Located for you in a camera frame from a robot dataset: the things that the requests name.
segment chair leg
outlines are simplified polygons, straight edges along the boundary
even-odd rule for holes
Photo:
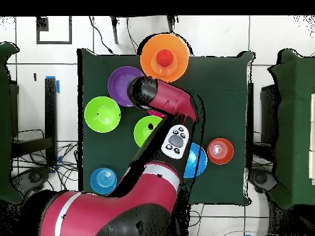
[[[111,16],[111,25],[113,26],[113,33],[114,33],[114,41],[115,44],[118,44],[118,37],[117,37],[117,17]]]

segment lime green bowl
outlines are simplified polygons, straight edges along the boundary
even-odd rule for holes
[[[118,126],[121,109],[111,98],[99,96],[90,100],[84,110],[86,124],[99,133],[110,132]]]
[[[160,117],[146,116],[137,122],[134,129],[134,138],[139,147],[142,147],[146,139],[161,121],[162,119]]]

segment blue tape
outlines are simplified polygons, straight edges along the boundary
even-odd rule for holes
[[[58,157],[57,162],[58,162],[58,163],[62,163],[62,155],[60,155],[60,156]],[[58,166],[58,165],[55,166],[55,169],[56,169],[56,170],[59,170],[59,168],[60,168],[60,166]],[[52,171],[50,172],[50,174],[54,174],[54,173],[56,173],[55,170],[52,170]]]
[[[56,89],[57,89],[57,93],[60,93],[59,80],[56,81]]]

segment white tile floor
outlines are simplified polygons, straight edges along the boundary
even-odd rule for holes
[[[314,22],[308,17],[297,16],[179,16],[174,31],[185,38],[196,56],[235,57],[241,51],[256,53],[252,67],[254,83],[254,129],[261,131],[260,90],[273,84],[267,68],[274,65],[277,53],[283,48],[293,48],[301,55],[315,52]],[[126,18],[120,18],[117,26],[119,44],[114,43],[111,19],[95,17],[103,42],[116,54],[134,54],[127,32]],[[68,17],[49,17],[49,31],[40,33],[41,41],[67,41]],[[150,34],[168,31],[166,16],[135,17],[129,19],[129,31],[137,44]],[[77,48],[88,48],[96,54],[108,54],[100,35],[90,24],[88,17],[73,17],[71,45],[37,45],[35,17],[0,17],[0,42],[15,43],[19,53],[8,60],[12,80],[20,86],[19,129],[44,130],[44,78],[55,76],[60,81],[58,99],[58,146],[78,140],[77,109]],[[24,133],[24,138],[40,137],[40,133]],[[260,141],[260,135],[254,135]],[[75,163],[73,153],[65,160]],[[77,179],[72,172],[71,179]],[[56,174],[49,181],[54,189],[60,189]],[[76,181],[67,181],[69,189],[77,189]],[[193,205],[194,216],[189,228],[190,236],[265,236],[268,231],[268,202],[265,195],[257,194],[249,184],[249,206]]]

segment dark green table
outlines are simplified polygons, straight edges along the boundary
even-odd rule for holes
[[[107,82],[111,73],[121,66],[140,70],[140,58],[133,55],[94,55],[82,52],[83,108],[96,96],[109,96]],[[245,111],[247,103],[247,68],[252,52],[238,57],[190,57],[184,75],[172,84],[201,96],[206,111],[202,147],[215,138],[226,138],[234,146],[234,157],[226,165],[208,160],[205,171],[196,178],[190,203],[226,203],[246,205],[244,196]],[[97,133],[83,123],[83,191],[94,192],[90,176],[100,167],[113,169],[121,179],[129,162],[138,151],[134,126],[147,111],[121,108],[121,121],[109,133]]]
[[[279,184],[269,195],[283,209],[315,205],[315,186],[308,174],[315,58],[301,57],[290,49],[278,56],[277,65],[269,71],[281,95],[275,171]]]

